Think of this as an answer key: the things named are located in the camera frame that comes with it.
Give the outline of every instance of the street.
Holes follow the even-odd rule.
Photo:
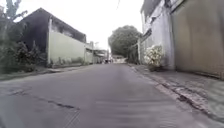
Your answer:
[[[0,82],[0,128],[221,128],[124,64]]]

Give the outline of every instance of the concrete wall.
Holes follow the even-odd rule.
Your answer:
[[[177,69],[223,77],[223,7],[223,0],[188,0],[173,12]]]
[[[86,52],[88,44],[75,40],[69,36],[56,31],[49,31],[48,42],[48,63],[53,61],[57,63],[59,58],[65,61],[77,59],[79,57],[88,62],[92,62],[92,54]]]
[[[170,10],[165,6],[165,1],[161,0],[159,5],[155,8],[154,12],[150,17],[147,17],[145,21],[144,32],[147,32],[150,28],[152,34],[148,39],[146,39],[142,45],[147,49],[153,44],[160,44],[163,46],[163,52],[165,55],[165,66],[168,69],[174,69],[174,49],[172,40],[172,30],[171,30],[171,20],[170,20]]]

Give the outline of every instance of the sky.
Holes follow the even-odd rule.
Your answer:
[[[140,9],[143,0],[22,0],[18,12],[28,14],[42,7],[75,29],[87,35],[87,41],[98,42],[108,49],[108,37],[124,25],[133,25],[142,32]]]

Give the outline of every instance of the building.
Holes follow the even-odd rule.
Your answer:
[[[145,0],[141,9],[143,38],[139,40],[139,58],[144,62],[144,53],[155,44],[163,46],[165,67],[174,69],[174,53],[167,0]]]
[[[0,14],[4,12],[4,7],[0,5]]]
[[[46,10],[40,8],[21,22],[27,26],[23,41],[28,48],[35,42],[41,52],[47,54],[48,65],[80,58],[93,63],[93,46],[86,43],[86,35]]]
[[[224,79],[223,7],[223,0],[145,0],[140,59],[161,43],[168,67]]]

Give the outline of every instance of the road crack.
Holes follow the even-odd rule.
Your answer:
[[[42,98],[42,97],[39,97],[39,96],[31,95],[31,94],[26,93],[24,91],[16,93],[15,95],[29,96],[29,97],[37,99],[39,101],[44,101],[44,102],[47,102],[47,103],[50,103],[50,104],[54,104],[54,105],[56,105],[58,107],[61,107],[61,108],[75,109],[77,111],[80,110],[80,108],[78,108],[78,107],[75,107],[75,106],[72,106],[72,105],[68,105],[68,104],[63,104],[63,103],[60,103],[60,102],[57,102],[57,101],[53,101],[53,100],[48,100],[46,98]]]

